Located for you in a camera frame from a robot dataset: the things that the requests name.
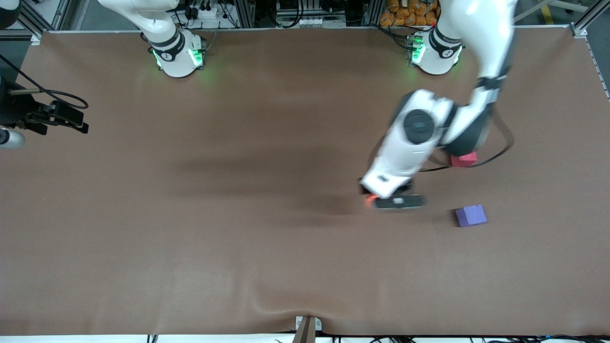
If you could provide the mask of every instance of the brown tabletop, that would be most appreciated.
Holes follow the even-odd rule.
[[[433,77],[373,29],[221,32],[172,79],[137,34],[45,34],[23,69],[85,98],[91,129],[0,151],[0,334],[302,314],[334,334],[610,334],[610,105],[568,29],[517,29],[497,106],[514,148],[418,174],[428,204],[403,212],[365,208],[356,179],[403,94],[468,100],[468,49]],[[454,227],[471,204],[489,222]]]

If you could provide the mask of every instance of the pile of potatoes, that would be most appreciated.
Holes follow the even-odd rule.
[[[387,11],[381,15],[381,26],[432,25],[440,15],[438,0],[387,0]]]

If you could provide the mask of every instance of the purple block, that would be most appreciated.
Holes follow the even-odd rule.
[[[468,226],[479,225],[487,222],[483,205],[473,205],[460,208],[456,211],[459,226],[466,228]]]

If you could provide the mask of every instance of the red block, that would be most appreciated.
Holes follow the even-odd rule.
[[[451,155],[451,165],[454,167],[469,167],[476,162],[476,152],[464,156]]]

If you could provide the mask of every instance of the gray floor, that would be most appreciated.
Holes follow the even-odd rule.
[[[590,0],[583,0],[583,5],[590,5],[591,2]],[[520,13],[537,3],[538,0],[520,0],[515,12]],[[84,6],[82,9],[84,15],[71,23],[73,29],[91,31],[137,29],[130,21],[106,9],[97,0],[83,1],[82,5]],[[582,16],[582,13],[574,12],[568,14],[564,9],[553,6],[549,6],[549,10],[554,24],[567,24],[578,20]],[[517,24],[541,25],[545,23],[542,11],[538,10],[520,20]],[[587,38],[597,60],[601,75],[605,80],[610,81],[610,44],[608,40],[610,35],[610,10],[607,10],[598,20],[593,22],[587,31],[589,33]],[[0,41],[0,51],[17,65],[21,65],[28,46],[29,42]],[[0,63],[0,71],[9,79],[14,80],[16,77],[16,73],[7,65],[4,65],[4,63]]]

